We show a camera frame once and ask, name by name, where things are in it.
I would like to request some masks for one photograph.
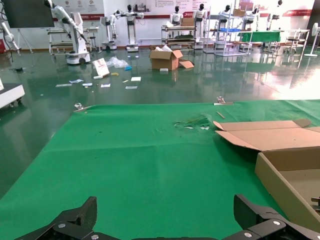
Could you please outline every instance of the reflective floor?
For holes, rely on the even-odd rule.
[[[0,109],[0,198],[68,120],[75,103],[213,103],[218,96],[227,102],[320,98],[320,56],[274,56],[261,54],[258,48],[248,57],[222,58],[190,52],[183,58],[192,61],[194,68],[160,73],[151,69],[149,53],[142,49],[129,56],[124,50],[94,55],[92,60],[117,56],[132,66],[130,71],[111,67],[110,72],[119,76],[99,80],[93,80],[97,73],[92,64],[69,66],[64,56],[54,60],[47,52],[23,53],[21,57],[14,54],[12,63],[0,55],[2,81],[22,83],[25,91],[23,105]],[[20,67],[23,73],[13,70]],[[130,82],[131,77],[141,77],[141,82]],[[93,86],[84,88],[78,83],[56,87],[77,79]],[[101,84],[111,85],[100,88]]]

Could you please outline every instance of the plastic bag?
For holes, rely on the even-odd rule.
[[[126,66],[129,66],[129,64],[125,60],[119,60],[117,57],[113,56],[109,61],[106,62],[106,66],[108,68],[114,66],[116,69],[122,69]]]

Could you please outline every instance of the green tablecloth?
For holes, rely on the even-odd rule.
[[[242,42],[249,42],[251,33],[243,33]],[[252,43],[257,42],[280,42],[280,31],[254,31],[252,35]]]
[[[0,200],[1,239],[47,225],[89,196],[98,202],[94,230],[121,240],[222,239],[241,230],[234,194],[279,208],[254,173],[258,152],[223,140],[212,121],[308,118],[316,126],[319,109],[320,100],[310,100],[103,105],[74,113]]]

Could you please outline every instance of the robot display screen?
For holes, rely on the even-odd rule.
[[[52,28],[51,11],[42,0],[2,0],[10,28]]]

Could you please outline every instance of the table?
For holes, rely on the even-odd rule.
[[[94,230],[121,240],[222,239],[241,230],[234,194],[280,209],[254,173],[258,152],[223,140],[213,121],[308,118],[319,126],[319,108],[320,100],[266,100],[74,113],[0,200],[1,237],[17,238],[97,196]]]
[[[268,43],[268,42],[280,42],[281,31],[254,31],[252,34],[252,43]],[[251,33],[243,33],[242,35],[242,41],[243,42],[249,42],[251,37]]]

